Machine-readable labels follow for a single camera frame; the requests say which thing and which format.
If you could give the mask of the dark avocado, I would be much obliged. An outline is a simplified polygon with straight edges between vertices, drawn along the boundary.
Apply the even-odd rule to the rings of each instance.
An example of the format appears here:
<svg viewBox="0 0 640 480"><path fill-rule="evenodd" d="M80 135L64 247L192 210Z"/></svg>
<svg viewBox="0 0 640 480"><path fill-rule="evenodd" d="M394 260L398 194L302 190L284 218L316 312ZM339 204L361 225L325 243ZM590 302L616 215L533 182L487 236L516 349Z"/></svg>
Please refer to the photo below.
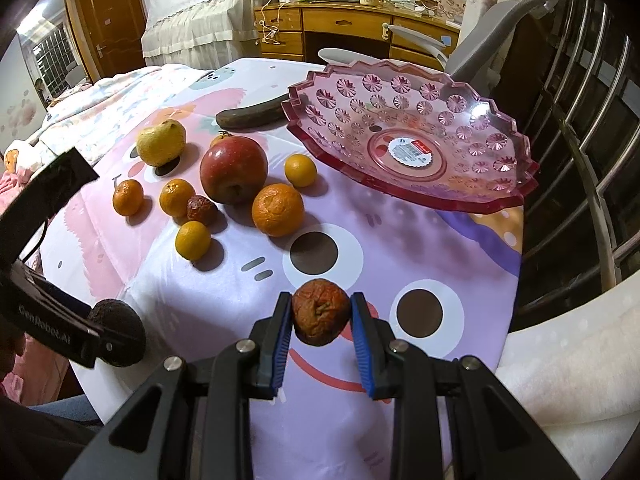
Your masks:
<svg viewBox="0 0 640 480"><path fill-rule="evenodd" d="M139 315L126 302L103 299L94 305L88 321L100 329L98 358L103 362L128 367L143 359L145 329Z"/></svg>

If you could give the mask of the wrinkled red fruit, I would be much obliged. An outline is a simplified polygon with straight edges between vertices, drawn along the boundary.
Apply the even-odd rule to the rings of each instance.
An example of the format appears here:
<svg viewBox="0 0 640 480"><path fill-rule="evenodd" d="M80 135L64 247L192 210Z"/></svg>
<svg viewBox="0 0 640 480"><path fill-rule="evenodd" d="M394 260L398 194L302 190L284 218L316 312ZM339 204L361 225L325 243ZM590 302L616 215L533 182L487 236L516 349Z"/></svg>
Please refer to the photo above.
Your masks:
<svg viewBox="0 0 640 480"><path fill-rule="evenodd" d="M292 311L297 338L314 347L334 341L352 316L346 292L324 278L315 278L296 289Z"/></svg>

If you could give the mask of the small yellow orange front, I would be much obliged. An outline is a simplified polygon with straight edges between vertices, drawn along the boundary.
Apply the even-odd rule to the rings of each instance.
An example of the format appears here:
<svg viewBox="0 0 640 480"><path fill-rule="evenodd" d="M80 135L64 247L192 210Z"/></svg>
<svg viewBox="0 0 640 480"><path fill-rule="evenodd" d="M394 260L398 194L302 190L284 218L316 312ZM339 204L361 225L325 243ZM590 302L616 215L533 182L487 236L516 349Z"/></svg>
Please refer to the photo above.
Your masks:
<svg viewBox="0 0 640 480"><path fill-rule="evenodd" d="M211 242L212 237L205 224L198 221L188 221L180 226L175 246L182 258L195 262L204 257Z"/></svg>

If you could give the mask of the small yellow orange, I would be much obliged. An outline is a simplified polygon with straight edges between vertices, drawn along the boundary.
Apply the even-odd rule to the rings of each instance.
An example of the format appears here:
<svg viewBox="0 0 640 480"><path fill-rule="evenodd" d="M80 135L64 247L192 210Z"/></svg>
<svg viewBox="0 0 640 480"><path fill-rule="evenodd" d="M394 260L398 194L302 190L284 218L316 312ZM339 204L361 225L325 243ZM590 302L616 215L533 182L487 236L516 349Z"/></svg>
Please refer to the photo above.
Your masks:
<svg viewBox="0 0 640 480"><path fill-rule="evenodd" d="M284 163L284 174L294 188L308 188L316 182L318 172L307 155L293 154Z"/></svg>
<svg viewBox="0 0 640 480"><path fill-rule="evenodd" d="M198 221L188 221L180 226L175 246L182 258L195 262L204 257L211 242L212 237L205 224Z"/></svg>

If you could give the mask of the large wrinkled orange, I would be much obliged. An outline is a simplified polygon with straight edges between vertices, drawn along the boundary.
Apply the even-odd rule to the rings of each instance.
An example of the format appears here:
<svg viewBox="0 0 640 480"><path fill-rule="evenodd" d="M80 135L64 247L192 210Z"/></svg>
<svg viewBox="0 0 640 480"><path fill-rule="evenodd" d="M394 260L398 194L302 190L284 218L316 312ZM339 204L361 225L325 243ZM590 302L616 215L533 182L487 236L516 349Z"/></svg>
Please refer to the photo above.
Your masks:
<svg viewBox="0 0 640 480"><path fill-rule="evenodd" d="M289 236L304 222L303 197L291 185L270 184L256 195L250 214L260 232L270 237Z"/></svg>

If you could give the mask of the yellow pear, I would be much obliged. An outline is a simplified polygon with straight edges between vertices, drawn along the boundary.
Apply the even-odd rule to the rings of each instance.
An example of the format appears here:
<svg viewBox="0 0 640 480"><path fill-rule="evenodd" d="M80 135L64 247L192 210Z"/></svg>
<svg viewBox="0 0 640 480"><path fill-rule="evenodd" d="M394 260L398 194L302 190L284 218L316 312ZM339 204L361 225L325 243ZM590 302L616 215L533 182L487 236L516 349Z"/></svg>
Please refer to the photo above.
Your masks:
<svg viewBox="0 0 640 480"><path fill-rule="evenodd" d="M137 152L149 166L160 167L176 159L186 147L186 128L173 119L142 129L137 136Z"/></svg>

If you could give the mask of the red apple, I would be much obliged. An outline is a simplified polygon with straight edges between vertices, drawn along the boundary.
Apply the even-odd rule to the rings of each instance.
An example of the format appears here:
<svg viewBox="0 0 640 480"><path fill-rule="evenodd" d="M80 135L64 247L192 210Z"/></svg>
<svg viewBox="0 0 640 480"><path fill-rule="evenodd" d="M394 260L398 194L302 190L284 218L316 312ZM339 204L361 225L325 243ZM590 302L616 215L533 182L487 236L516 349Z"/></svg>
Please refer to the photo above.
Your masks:
<svg viewBox="0 0 640 480"><path fill-rule="evenodd" d="M267 176L265 151L245 136L226 136L217 140L200 163L203 191L214 202L226 205L254 200Z"/></svg>

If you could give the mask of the small yellow orange back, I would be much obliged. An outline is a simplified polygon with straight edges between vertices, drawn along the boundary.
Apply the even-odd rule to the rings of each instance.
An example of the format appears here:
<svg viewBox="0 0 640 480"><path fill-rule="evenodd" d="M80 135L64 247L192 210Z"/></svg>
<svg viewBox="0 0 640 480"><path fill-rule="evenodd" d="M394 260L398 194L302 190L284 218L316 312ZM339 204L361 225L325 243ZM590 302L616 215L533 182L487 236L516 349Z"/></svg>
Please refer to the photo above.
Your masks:
<svg viewBox="0 0 640 480"><path fill-rule="evenodd" d="M308 188L316 182L318 172L307 155L293 154L284 163L284 174L294 188Z"/></svg>

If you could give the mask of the blackened banana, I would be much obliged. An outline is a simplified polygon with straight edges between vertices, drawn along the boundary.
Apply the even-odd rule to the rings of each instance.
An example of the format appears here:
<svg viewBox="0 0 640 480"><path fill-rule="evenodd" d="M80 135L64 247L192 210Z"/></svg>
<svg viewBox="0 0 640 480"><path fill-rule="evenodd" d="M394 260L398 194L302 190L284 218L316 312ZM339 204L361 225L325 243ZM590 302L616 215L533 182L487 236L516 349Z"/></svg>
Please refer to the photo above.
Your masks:
<svg viewBox="0 0 640 480"><path fill-rule="evenodd" d="M226 131L250 130L280 122L285 118L282 104L288 100L286 94L269 101L246 107L222 110L216 117L217 125Z"/></svg>

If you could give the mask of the mandarin with stem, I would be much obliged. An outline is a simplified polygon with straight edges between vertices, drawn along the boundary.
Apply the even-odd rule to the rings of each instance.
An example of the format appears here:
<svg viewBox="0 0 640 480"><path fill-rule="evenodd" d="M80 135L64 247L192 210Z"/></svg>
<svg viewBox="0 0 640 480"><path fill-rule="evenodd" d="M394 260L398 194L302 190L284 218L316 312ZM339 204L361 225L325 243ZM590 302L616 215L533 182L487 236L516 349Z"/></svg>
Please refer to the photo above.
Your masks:
<svg viewBox="0 0 640 480"><path fill-rule="evenodd" d="M221 131L220 133L218 133L216 136L213 137L213 139L209 143L209 146L211 148L213 148L219 142L221 142L223 140L226 140L228 138L231 138L231 137L232 137L232 133L230 133L228 131Z"/></svg>

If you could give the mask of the pastel patterned blanket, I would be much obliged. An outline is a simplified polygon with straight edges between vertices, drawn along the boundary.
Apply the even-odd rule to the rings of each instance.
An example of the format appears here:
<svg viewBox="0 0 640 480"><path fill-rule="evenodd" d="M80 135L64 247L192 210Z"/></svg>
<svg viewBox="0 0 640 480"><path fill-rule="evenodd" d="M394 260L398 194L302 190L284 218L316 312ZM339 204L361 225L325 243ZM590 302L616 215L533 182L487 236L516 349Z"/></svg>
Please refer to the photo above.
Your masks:
<svg viewBox="0 0 640 480"><path fill-rule="evenodd" d="M70 148L95 165L143 119L207 74L166 64L103 78L51 108L31 138L13 141L4 153L6 168L34 174Z"/></svg>

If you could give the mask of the red lychee centre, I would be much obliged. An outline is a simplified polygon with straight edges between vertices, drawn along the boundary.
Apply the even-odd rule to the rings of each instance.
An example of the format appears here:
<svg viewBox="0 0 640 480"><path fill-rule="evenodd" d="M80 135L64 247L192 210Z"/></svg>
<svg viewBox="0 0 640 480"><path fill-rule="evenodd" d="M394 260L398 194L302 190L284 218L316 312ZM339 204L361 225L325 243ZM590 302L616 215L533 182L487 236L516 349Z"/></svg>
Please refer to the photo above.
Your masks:
<svg viewBox="0 0 640 480"><path fill-rule="evenodd" d="M211 226L218 218L217 206L205 196L193 195L186 203L186 218Z"/></svg>

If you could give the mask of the white floral curtain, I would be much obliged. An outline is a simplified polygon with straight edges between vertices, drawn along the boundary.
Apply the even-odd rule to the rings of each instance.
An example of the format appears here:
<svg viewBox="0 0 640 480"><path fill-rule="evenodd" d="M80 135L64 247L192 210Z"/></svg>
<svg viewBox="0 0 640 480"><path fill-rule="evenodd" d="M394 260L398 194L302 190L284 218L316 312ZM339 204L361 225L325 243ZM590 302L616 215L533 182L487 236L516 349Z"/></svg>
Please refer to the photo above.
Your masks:
<svg viewBox="0 0 640 480"><path fill-rule="evenodd" d="M583 479L600 479L639 422L639 277L506 338L497 377Z"/></svg>

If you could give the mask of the wooden door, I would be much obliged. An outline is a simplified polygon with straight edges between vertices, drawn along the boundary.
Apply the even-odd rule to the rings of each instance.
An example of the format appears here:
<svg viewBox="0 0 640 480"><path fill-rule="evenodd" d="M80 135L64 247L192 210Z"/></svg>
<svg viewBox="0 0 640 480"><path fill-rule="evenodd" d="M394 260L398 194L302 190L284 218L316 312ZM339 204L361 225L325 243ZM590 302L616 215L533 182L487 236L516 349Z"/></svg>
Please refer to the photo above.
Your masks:
<svg viewBox="0 0 640 480"><path fill-rule="evenodd" d="M146 16L142 0L75 0L75 3L101 77L145 66L141 37Z"/></svg>

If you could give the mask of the metal window bars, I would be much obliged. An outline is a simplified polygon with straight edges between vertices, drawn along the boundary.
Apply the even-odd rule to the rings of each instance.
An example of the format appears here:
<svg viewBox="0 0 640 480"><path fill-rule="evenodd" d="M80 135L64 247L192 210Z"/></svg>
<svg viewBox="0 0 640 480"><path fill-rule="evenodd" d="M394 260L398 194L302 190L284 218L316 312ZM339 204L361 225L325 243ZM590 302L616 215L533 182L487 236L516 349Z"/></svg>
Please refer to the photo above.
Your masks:
<svg viewBox="0 0 640 480"><path fill-rule="evenodd" d="M575 310L639 267L639 43L605 0L515 29L495 96L539 168L512 330Z"/></svg>

